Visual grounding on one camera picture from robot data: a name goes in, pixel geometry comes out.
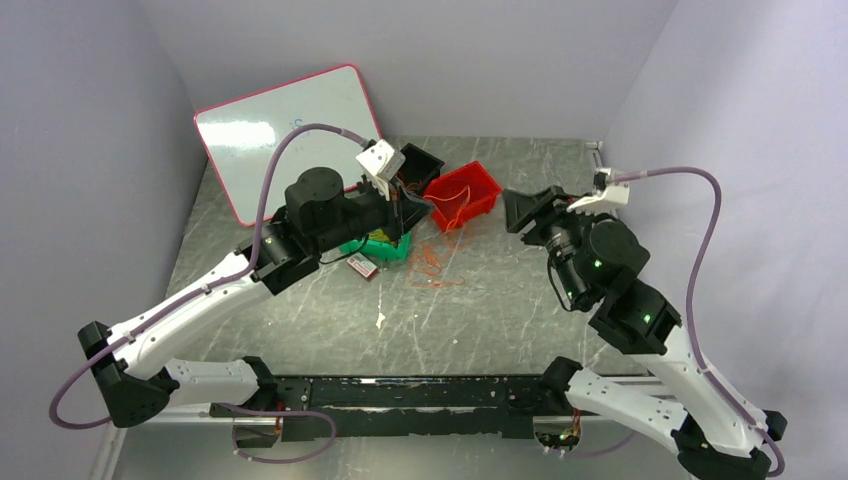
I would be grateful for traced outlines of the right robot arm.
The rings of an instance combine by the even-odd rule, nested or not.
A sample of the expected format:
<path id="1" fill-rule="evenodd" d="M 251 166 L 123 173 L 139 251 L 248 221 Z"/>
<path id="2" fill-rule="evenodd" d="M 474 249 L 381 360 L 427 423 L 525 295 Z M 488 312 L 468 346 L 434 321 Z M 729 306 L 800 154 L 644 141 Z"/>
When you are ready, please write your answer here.
<path id="1" fill-rule="evenodd" d="M 630 228 L 607 214 L 581 214 L 558 187 L 502 195 L 506 228 L 548 255 L 549 281 L 567 311 L 590 314 L 590 326 L 620 353 L 647 368 L 671 392 L 664 401 L 619 385 L 559 357 L 542 374 L 539 398 L 550 413 L 595 413 L 671 451 L 698 479 L 767 479 L 781 475 L 778 449 L 786 426 L 729 386 L 697 347 L 694 330 L 664 295 L 639 275 L 649 260 Z"/>

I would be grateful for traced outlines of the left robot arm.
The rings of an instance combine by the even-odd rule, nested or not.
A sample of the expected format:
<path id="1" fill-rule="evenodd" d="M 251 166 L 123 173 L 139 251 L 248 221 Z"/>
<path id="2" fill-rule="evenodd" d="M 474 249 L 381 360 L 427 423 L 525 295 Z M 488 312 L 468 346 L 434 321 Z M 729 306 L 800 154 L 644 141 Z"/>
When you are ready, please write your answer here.
<path id="1" fill-rule="evenodd" d="M 205 328 L 270 299 L 320 267 L 323 253 L 375 230 L 403 236 L 433 210 L 431 202 L 392 181 L 383 195 L 367 181 L 347 194 L 327 167 L 302 173 L 285 204 L 247 241 L 190 286 L 139 317 L 78 333 L 111 422 L 128 428 L 167 407 L 219 403 L 261 416 L 273 409 L 277 386 L 257 357 L 189 362 L 177 353 Z"/>

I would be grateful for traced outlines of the green plastic bin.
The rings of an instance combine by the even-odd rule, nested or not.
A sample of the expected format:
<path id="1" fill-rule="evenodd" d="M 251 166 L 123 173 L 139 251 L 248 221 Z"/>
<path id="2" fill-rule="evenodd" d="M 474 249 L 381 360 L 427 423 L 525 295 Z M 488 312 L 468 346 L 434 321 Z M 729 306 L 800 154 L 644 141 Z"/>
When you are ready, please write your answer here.
<path id="1" fill-rule="evenodd" d="M 411 233 L 405 233 L 399 240 L 390 240 L 382 231 L 369 234 L 366 242 L 353 240 L 338 247 L 342 254 L 358 252 L 366 257 L 381 261 L 405 261 L 408 258 Z"/>

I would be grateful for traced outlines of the black plastic bin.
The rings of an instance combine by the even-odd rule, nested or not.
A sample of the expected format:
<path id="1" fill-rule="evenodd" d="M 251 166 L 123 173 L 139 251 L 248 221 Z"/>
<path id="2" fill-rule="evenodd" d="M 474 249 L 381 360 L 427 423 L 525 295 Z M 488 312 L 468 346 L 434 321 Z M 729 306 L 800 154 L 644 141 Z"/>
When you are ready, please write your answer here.
<path id="1" fill-rule="evenodd" d="M 400 152 L 404 163 L 397 172 L 398 178 L 407 190 L 423 196 L 428 185 L 441 176 L 445 163 L 412 143 L 404 145 Z"/>

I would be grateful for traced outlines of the red plastic bin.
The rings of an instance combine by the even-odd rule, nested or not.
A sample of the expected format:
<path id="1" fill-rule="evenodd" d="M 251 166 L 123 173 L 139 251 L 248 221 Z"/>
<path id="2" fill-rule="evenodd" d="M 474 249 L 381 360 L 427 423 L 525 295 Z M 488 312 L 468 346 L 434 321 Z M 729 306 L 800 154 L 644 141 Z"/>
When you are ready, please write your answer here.
<path id="1" fill-rule="evenodd" d="M 448 232 L 491 212 L 502 192 L 485 167 L 472 161 L 433 180 L 424 199 L 434 203 L 431 217 L 442 232 Z"/>

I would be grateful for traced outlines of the small red white box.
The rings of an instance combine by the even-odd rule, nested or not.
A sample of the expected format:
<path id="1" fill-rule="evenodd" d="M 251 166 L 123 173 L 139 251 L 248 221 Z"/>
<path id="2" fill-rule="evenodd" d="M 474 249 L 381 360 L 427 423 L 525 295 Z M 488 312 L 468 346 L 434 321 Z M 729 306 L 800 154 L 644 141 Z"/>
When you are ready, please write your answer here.
<path id="1" fill-rule="evenodd" d="M 368 281 L 373 279 L 379 273 L 379 268 L 377 267 L 377 265 L 371 260 L 369 260 L 367 257 L 359 253 L 348 257 L 346 259 L 346 264 L 350 266 L 363 279 Z"/>

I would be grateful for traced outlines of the pink framed whiteboard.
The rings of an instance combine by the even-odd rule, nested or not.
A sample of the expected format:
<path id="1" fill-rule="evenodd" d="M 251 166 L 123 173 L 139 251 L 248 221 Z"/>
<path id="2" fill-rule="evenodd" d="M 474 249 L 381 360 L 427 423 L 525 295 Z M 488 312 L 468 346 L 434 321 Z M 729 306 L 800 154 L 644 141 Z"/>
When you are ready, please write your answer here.
<path id="1" fill-rule="evenodd" d="M 367 140 L 382 134 L 358 69 L 345 64 L 200 110 L 194 123 L 237 222 L 255 222 L 272 153 L 293 130 L 311 123 L 341 127 Z M 324 131 L 299 135 L 278 162 L 267 200 L 272 215 L 284 191 L 316 166 L 353 186 L 362 170 L 354 142 Z"/>

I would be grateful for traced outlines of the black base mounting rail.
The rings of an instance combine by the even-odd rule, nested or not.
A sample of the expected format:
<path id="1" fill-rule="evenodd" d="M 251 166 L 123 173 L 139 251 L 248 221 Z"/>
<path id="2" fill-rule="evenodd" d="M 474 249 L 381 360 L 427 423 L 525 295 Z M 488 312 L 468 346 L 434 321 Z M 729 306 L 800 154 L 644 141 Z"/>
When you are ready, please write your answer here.
<path id="1" fill-rule="evenodd" d="M 533 439 L 565 428 L 575 410 L 532 374 L 407 377 L 276 376 L 242 407 L 286 412 L 282 442 L 340 437 L 498 434 Z"/>

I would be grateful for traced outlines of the aluminium frame rail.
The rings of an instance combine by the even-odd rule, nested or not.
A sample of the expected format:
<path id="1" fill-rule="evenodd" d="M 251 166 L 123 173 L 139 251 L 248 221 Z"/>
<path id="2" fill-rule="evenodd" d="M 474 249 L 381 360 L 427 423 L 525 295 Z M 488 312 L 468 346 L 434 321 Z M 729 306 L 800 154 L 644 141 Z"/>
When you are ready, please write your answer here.
<path id="1" fill-rule="evenodd" d="M 215 418 L 308 411 L 341 419 L 426 419 L 487 414 L 506 418 L 568 416 L 574 407 L 552 383 L 531 375 L 499 377 L 307 377 L 225 371 L 220 379 L 191 379 L 186 371 L 160 372 L 150 380 L 126 377 L 102 390 L 113 423 L 128 428 L 168 408 L 207 403 Z"/>

